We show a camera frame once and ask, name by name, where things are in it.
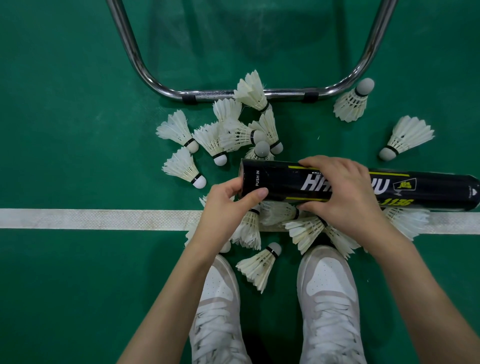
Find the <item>black shuttlecock tube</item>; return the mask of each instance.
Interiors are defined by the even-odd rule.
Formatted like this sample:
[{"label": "black shuttlecock tube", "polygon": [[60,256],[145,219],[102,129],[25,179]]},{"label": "black shuttlecock tube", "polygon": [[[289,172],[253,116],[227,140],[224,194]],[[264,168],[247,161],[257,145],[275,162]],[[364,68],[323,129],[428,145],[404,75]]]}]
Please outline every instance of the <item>black shuttlecock tube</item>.
[{"label": "black shuttlecock tube", "polygon": [[[473,176],[369,171],[381,207],[469,211],[480,203],[480,181]],[[266,200],[270,201],[326,202],[332,196],[330,183],[319,170],[298,163],[242,159],[239,175],[243,178],[240,197],[261,187],[268,188]]]}]

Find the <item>forearm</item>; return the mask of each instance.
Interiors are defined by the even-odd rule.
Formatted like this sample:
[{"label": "forearm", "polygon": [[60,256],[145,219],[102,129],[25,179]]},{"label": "forearm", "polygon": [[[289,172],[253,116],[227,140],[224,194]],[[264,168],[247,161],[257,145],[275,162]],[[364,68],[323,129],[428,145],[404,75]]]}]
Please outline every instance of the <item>forearm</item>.
[{"label": "forearm", "polygon": [[178,363],[192,326],[205,277],[215,258],[201,244],[185,248],[165,286],[118,364]]},{"label": "forearm", "polygon": [[422,363],[476,363],[480,340],[435,281],[417,249],[390,228],[376,235],[382,268]]}]

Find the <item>fingernail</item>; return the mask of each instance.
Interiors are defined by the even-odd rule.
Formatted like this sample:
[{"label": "fingernail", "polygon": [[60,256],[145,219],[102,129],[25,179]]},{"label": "fingernail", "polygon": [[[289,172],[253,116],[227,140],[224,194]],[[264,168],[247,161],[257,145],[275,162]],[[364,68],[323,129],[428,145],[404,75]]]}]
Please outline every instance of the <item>fingernail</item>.
[{"label": "fingernail", "polygon": [[262,187],[258,189],[257,196],[264,199],[268,195],[268,188]]}]

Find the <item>chrome tube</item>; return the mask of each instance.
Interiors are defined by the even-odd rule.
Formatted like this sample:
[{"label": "chrome tube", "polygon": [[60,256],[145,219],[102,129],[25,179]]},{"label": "chrome tube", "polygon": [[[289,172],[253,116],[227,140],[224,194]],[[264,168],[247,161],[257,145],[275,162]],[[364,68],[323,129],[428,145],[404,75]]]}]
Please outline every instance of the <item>chrome tube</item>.
[{"label": "chrome tube", "polygon": [[[365,44],[365,49],[358,64],[353,71],[338,83],[327,87],[309,88],[267,88],[265,95],[268,99],[275,100],[304,100],[316,101],[322,97],[337,95],[350,88],[355,81],[361,77],[370,63],[382,42],[390,18],[395,10],[397,0],[382,0],[377,15],[370,29],[370,34]],[[188,104],[195,104],[202,101],[215,101],[223,98],[233,97],[233,90],[172,90],[156,80],[146,68],[137,41],[133,35],[130,21],[128,20],[122,0],[107,0],[108,7],[112,13],[113,21],[119,32],[121,41],[127,56],[141,79],[155,92],[174,100],[183,101]]]}]

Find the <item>left hand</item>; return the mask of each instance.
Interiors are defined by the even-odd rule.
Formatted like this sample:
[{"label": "left hand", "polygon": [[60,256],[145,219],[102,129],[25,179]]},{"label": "left hand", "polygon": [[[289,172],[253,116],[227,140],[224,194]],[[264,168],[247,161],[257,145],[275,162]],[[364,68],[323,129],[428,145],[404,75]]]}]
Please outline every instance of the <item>left hand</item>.
[{"label": "left hand", "polygon": [[240,191],[241,185],[242,179],[237,177],[212,186],[202,217],[188,246],[201,244],[212,254],[218,254],[248,210],[268,195],[268,189],[259,188],[233,202],[230,198]]}]

